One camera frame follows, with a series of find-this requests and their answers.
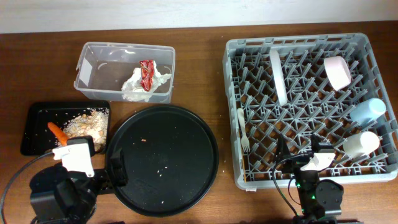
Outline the white plastic fork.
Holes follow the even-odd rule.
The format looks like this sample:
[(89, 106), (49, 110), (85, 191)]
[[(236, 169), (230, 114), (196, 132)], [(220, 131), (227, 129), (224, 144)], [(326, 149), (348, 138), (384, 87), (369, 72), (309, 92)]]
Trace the white plastic fork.
[(242, 108), (237, 109), (237, 116), (238, 116), (238, 122), (239, 122), (239, 127), (241, 129), (241, 146), (243, 149), (243, 152), (249, 153), (250, 151), (250, 143), (249, 139), (246, 135), (246, 126), (245, 126), (245, 119), (244, 119), (244, 111)]

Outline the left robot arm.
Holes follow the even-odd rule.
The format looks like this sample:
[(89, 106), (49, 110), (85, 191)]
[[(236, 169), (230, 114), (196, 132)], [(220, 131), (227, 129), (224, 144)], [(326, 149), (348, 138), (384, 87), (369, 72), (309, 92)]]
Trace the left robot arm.
[(67, 139), (52, 153), (61, 163), (40, 171), (29, 184), (34, 223), (87, 223), (95, 213), (97, 196), (113, 194), (128, 182), (122, 149), (111, 155), (106, 168), (93, 168), (90, 136)]

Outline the white plastic cup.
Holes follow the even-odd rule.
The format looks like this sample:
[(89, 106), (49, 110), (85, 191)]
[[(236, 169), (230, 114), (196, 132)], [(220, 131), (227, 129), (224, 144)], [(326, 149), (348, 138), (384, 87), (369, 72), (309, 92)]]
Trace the white plastic cup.
[(346, 139), (343, 144), (345, 154), (351, 158), (361, 157), (368, 155), (375, 151), (380, 145), (380, 140), (377, 134), (366, 131), (363, 133), (355, 134)]

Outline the light blue cup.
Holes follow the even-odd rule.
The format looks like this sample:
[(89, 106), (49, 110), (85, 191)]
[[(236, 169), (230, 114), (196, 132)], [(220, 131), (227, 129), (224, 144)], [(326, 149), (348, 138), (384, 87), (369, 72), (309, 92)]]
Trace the light blue cup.
[(379, 98), (368, 99), (358, 105), (349, 113), (353, 122), (364, 126), (378, 119), (386, 112), (386, 104)]

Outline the red snack wrapper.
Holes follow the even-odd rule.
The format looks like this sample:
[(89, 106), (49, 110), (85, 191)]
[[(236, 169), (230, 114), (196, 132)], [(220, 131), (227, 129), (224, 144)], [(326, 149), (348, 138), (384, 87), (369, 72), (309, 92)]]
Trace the red snack wrapper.
[(150, 91), (153, 84), (153, 76), (155, 73), (155, 66), (153, 60), (141, 60), (139, 62), (141, 66), (141, 87), (145, 91)]

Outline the pink bowl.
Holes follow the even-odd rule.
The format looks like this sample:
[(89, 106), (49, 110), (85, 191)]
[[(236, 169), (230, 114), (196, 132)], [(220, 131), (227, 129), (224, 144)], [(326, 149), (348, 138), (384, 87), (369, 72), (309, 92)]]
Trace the pink bowl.
[(328, 57), (324, 59), (324, 66), (326, 75), (334, 90), (341, 90), (351, 83), (351, 73), (343, 57)]

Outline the orange carrot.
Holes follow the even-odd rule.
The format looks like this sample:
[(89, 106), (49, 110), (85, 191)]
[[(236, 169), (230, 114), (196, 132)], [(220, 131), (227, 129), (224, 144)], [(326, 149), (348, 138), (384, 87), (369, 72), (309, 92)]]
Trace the orange carrot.
[(69, 140), (69, 137), (53, 122), (48, 122), (47, 127), (49, 130), (54, 134), (54, 136), (58, 139), (59, 143), (62, 146), (67, 145), (67, 141)]

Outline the grey round plate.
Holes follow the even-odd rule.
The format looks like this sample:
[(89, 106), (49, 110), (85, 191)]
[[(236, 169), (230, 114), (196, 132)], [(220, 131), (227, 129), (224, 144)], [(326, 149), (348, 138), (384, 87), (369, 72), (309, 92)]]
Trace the grey round plate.
[(278, 101), (281, 106), (284, 106), (287, 104), (287, 92), (285, 89), (284, 74), (282, 71), (282, 65), (278, 51), (270, 50), (269, 56), (270, 56)]

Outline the wooden chopstick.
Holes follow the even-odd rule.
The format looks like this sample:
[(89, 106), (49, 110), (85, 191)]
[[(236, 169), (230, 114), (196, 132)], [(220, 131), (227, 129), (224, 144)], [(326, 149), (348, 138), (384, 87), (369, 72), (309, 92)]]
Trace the wooden chopstick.
[(241, 163), (242, 163), (242, 170), (243, 170), (243, 180), (246, 183), (246, 168), (245, 168), (245, 153), (242, 152), (242, 159), (241, 159)]

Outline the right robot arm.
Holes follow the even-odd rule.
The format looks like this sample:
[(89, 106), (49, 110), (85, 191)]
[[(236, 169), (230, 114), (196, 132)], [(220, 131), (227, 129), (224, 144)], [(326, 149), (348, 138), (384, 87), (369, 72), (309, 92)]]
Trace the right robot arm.
[(293, 223), (337, 223), (341, 215), (344, 194), (342, 185), (330, 179), (320, 179), (319, 173), (328, 168), (335, 157), (334, 147), (321, 142), (316, 134), (310, 136), (311, 150), (292, 154), (282, 134), (277, 140), (277, 150), (272, 168), (272, 180), (277, 190), (276, 168), (282, 167), (283, 174), (292, 174), (297, 188), (302, 214), (299, 215), (292, 204), (281, 195), (294, 213)]

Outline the large white napkin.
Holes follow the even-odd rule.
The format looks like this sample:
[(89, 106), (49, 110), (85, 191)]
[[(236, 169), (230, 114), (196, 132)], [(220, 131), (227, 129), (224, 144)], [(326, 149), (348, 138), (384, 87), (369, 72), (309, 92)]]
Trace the large white napkin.
[(162, 85), (165, 85), (172, 77), (171, 73), (162, 74), (157, 69), (156, 61), (154, 60), (155, 73), (152, 78), (153, 84), (150, 91), (145, 91), (141, 87), (141, 66), (136, 67), (132, 76), (128, 78), (122, 85), (121, 91), (127, 92), (123, 94), (123, 99), (128, 101), (145, 101), (149, 102), (152, 94), (155, 93)]

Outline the rice and mushroom leftovers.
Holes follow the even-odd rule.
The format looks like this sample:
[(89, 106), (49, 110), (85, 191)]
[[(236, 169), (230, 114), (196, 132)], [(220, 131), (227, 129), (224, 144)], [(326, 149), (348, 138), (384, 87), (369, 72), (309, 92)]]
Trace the rice and mushroom leftovers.
[(87, 108), (76, 116), (72, 116), (60, 128), (68, 137), (91, 136), (95, 152), (103, 152), (106, 147), (108, 133), (109, 109)]

